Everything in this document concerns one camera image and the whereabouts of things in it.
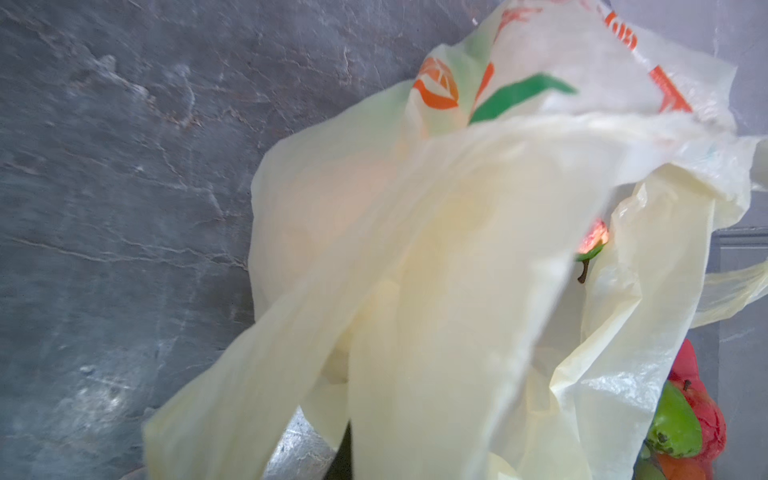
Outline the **red fake fruit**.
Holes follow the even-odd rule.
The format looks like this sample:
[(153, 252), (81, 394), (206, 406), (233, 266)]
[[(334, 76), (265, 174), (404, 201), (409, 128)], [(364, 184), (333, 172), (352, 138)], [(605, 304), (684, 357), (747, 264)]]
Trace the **red fake fruit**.
[(686, 339), (676, 356), (668, 379), (682, 391), (702, 429), (702, 449), (697, 460), (713, 462), (725, 450), (727, 426), (724, 415), (700, 378), (696, 352)]

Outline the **fake strawberry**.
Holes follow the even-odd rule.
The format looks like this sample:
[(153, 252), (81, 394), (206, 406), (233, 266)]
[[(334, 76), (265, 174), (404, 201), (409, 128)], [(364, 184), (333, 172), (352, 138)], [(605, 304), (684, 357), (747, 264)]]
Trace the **fake strawberry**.
[(582, 264), (582, 273), (577, 278), (580, 284), (586, 282), (590, 262), (601, 253), (610, 241), (610, 231), (602, 219), (597, 219), (577, 250), (575, 261)]

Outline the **translucent yellowish plastic bag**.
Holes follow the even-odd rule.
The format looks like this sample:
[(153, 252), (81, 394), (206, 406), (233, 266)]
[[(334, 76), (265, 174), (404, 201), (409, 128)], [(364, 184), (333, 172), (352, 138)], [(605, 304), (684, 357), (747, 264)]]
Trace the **translucent yellowish plastic bag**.
[(631, 478), (686, 334), (767, 292), (765, 264), (707, 272), (767, 181), (735, 75), (601, 1), (506, 1), (279, 141), (257, 320), (145, 425), (149, 477), (259, 479), (301, 411), (351, 424), (357, 479)]

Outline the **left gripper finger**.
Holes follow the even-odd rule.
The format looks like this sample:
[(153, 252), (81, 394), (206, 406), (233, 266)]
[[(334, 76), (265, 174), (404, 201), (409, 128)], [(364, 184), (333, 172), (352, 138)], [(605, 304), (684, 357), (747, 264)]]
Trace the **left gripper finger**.
[(352, 429), (348, 423), (342, 442), (323, 480), (353, 480)]

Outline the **orange fake fruit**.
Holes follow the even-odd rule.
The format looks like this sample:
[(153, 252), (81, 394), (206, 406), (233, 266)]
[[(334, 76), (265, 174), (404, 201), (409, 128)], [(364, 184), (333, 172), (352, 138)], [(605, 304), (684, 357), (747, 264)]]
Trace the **orange fake fruit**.
[(657, 454), (656, 460), (668, 480), (713, 480), (714, 460), (707, 456), (676, 458)]

